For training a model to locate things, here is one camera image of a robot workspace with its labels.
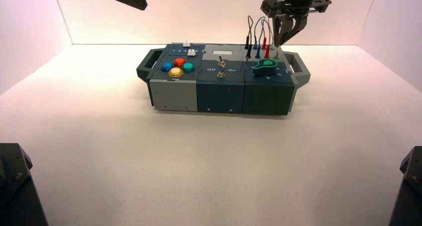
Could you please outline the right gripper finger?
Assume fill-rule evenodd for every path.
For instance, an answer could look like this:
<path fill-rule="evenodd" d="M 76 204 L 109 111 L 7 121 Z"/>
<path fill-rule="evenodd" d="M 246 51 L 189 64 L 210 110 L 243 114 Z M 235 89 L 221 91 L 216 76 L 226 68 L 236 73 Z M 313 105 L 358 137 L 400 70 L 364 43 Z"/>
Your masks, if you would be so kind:
<path fill-rule="evenodd" d="M 276 16 L 273 18 L 273 43 L 275 47 L 279 47 L 287 41 L 286 36 L 292 28 L 292 16 Z"/>
<path fill-rule="evenodd" d="M 308 21 L 308 14 L 295 14 L 293 15 L 294 25 L 289 32 L 289 39 L 294 37 L 300 31 L 302 31 Z"/>

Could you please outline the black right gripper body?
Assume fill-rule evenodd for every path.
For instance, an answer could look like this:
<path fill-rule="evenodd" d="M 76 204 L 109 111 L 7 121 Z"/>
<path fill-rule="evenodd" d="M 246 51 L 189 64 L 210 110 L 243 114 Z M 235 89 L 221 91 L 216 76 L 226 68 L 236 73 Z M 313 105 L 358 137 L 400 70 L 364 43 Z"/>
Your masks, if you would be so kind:
<path fill-rule="evenodd" d="M 269 18 L 282 15 L 325 12 L 331 0 L 263 0 L 261 10 Z"/>

